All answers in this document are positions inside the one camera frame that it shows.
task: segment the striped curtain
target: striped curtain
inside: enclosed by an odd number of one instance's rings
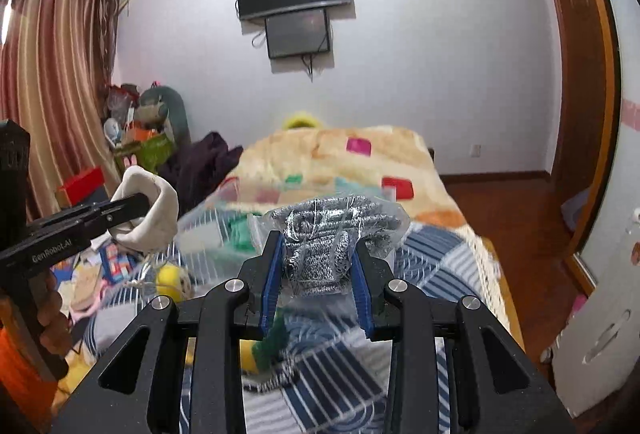
[[[0,11],[6,2],[0,0]],[[100,166],[108,192],[119,182],[100,122],[98,3],[12,0],[0,49],[0,119],[12,119],[31,134],[31,219],[56,212],[56,188],[84,169]]]

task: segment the colorful fabric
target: colorful fabric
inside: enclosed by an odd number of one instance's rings
[[[100,257],[104,276],[111,284],[117,284],[129,277],[135,266],[135,258],[129,257],[126,252],[121,252],[114,243],[107,243],[100,247]]]
[[[267,186],[280,186],[290,176],[301,176],[307,186],[333,184],[336,178],[363,187],[381,187],[383,178],[403,180],[402,195],[411,195],[402,201],[409,217],[442,227],[466,223],[447,194],[424,140],[402,127],[280,131],[245,149],[229,173],[229,177],[258,179]],[[291,202],[276,199],[264,211]]]

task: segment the wooden floor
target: wooden floor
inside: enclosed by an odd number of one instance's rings
[[[544,179],[447,183],[476,233],[494,243],[509,283],[529,358],[551,379],[540,353],[564,327],[578,295],[562,263],[571,236],[560,215],[560,202]],[[606,414],[607,400],[575,420],[586,434]]]

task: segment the human hand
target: human hand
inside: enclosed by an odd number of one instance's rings
[[[62,297],[56,290],[56,276],[47,273],[47,296],[38,308],[38,322],[44,326],[40,343],[52,354],[65,356],[72,347],[68,318],[60,313]]]

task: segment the gray knitted fabric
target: gray knitted fabric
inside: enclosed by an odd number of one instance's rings
[[[314,198],[275,209],[271,217],[283,231],[284,274],[297,295],[344,291],[357,240],[366,237],[369,253],[386,257],[391,234],[402,226],[381,203],[359,195]]]

